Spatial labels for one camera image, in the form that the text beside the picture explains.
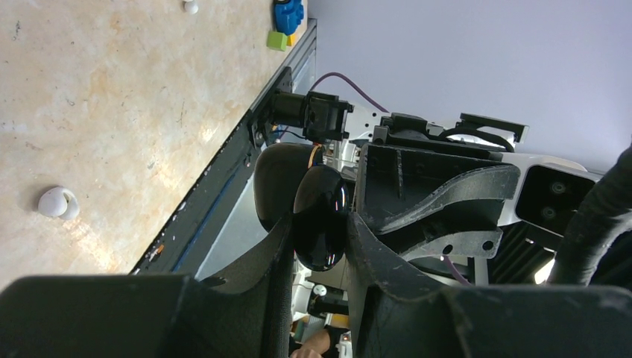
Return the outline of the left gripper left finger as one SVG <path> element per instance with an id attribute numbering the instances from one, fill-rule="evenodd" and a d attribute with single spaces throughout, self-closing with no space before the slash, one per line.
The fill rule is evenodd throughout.
<path id="1" fill-rule="evenodd" d="M 206 280 L 32 276 L 1 293 L 3 357 L 286 357 L 291 220 Z"/>

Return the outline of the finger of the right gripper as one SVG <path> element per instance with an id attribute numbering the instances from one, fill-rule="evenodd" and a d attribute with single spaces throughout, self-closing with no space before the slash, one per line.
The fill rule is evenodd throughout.
<path id="1" fill-rule="evenodd" d="M 368 143 L 358 163 L 355 209 L 377 235 L 442 210 L 496 225 L 519 177 L 509 163 Z"/>
<path id="2" fill-rule="evenodd" d="M 406 261 L 455 255 L 490 259 L 496 256 L 503 231 L 488 222 L 423 219 L 380 236 Z"/>

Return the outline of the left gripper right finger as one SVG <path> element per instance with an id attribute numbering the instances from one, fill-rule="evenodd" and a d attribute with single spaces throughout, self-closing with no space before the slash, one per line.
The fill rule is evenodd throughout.
<path id="1" fill-rule="evenodd" d="M 355 357 L 629 357 L 631 293 L 615 286 L 447 286 L 347 220 Z"/>

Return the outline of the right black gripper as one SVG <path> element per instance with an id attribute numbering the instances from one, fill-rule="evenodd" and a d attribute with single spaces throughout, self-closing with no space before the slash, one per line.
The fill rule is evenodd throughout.
<path id="1" fill-rule="evenodd" d="M 562 236 L 522 221 L 500 227 L 491 283 L 609 282 L 598 265 L 617 239 L 631 235 L 631 150 L 588 192 Z"/>

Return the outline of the black charging case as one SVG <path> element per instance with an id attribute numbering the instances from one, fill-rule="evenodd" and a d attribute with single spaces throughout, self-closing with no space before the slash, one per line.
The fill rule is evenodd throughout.
<path id="1" fill-rule="evenodd" d="M 294 252 L 306 268 L 328 271 L 343 257 L 350 191 L 341 173 L 325 164 L 321 146 L 266 148 L 254 169 L 254 200 L 266 231 L 289 216 Z"/>

